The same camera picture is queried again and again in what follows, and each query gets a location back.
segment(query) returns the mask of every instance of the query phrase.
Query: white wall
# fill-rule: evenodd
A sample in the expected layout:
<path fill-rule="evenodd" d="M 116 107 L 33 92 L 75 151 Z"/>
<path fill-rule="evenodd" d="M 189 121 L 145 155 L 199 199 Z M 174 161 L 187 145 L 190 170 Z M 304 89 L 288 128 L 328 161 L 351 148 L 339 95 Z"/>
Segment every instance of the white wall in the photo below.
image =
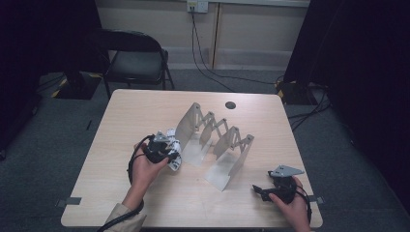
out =
<path fill-rule="evenodd" d="M 191 54 L 192 18 L 185 1 L 96 2 L 103 28 L 144 32 L 169 51 L 171 69 L 195 67 Z M 194 16 L 205 62 L 214 63 L 216 69 L 286 69 L 306 10 L 209 3 L 207 14 Z"/>

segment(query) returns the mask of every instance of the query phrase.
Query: sleeve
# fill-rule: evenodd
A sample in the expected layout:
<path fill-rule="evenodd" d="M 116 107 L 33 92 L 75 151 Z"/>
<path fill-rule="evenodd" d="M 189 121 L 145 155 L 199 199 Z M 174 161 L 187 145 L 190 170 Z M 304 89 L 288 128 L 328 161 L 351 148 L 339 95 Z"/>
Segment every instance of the sleeve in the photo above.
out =
<path fill-rule="evenodd" d="M 117 203 L 117 205 L 112 210 L 111 214 L 109 215 L 108 219 L 105 223 L 116 219 L 119 216 L 122 216 L 131 210 L 124 206 L 123 204 Z M 105 232 L 135 232 L 139 231 L 142 227 L 142 223 L 144 222 L 146 215 L 138 214 L 134 217 L 121 221 L 118 224 L 113 225 L 112 227 L 105 230 Z"/>

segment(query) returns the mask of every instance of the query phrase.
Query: chair backrest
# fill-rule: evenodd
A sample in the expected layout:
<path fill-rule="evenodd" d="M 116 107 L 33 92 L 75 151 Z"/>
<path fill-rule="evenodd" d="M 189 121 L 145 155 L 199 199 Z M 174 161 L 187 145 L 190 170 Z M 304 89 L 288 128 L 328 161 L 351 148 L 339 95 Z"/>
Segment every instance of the chair backrest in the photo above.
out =
<path fill-rule="evenodd" d="M 106 50 L 161 51 L 161 45 L 154 38 L 135 31 L 96 29 L 88 34 L 87 39 Z"/>

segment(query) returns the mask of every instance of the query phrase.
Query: wooden table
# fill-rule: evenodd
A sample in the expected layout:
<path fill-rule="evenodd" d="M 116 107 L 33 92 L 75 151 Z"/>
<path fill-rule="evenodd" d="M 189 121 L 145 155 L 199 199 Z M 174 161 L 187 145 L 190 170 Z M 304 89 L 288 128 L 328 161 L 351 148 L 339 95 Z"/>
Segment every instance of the wooden table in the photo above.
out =
<path fill-rule="evenodd" d="M 130 187 L 127 166 L 133 144 L 148 134 L 176 128 L 194 102 L 201 105 L 204 115 L 212 111 L 217 121 L 226 118 L 242 137 L 254 136 L 248 157 L 224 191 L 204 179 L 216 159 L 212 149 L 200 166 L 183 163 L 177 172 L 163 169 L 144 197 L 143 213 L 148 215 L 144 227 L 289 226 L 279 209 L 263 202 L 251 187 L 273 188 L 267 171 L 280 164 L 305 170 L 278 96 L 142 90 L 116 90 L 112 95 L 71 195 L 81 197 L 81 202 L 66 207 L 62 224 L 102 226 Z M 236 108 L 226 108 L 226 102 L 235 102 Z M 313 194 L 308 175 L 298 178 L 307 193 Z M 317 204 L 311 207 L 310 225 L 320 227 Z"/>

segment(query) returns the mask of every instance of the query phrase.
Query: wall outlet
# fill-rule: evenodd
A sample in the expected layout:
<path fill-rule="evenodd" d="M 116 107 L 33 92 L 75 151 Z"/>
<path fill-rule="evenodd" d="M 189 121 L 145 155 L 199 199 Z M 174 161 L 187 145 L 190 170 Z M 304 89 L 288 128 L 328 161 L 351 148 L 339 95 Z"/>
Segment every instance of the wall outlet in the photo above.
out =
<path fill-rule="evenodd" d="M 208 2 L 206 1 L 187 1 L 187 12 L 208 13 Z"/>

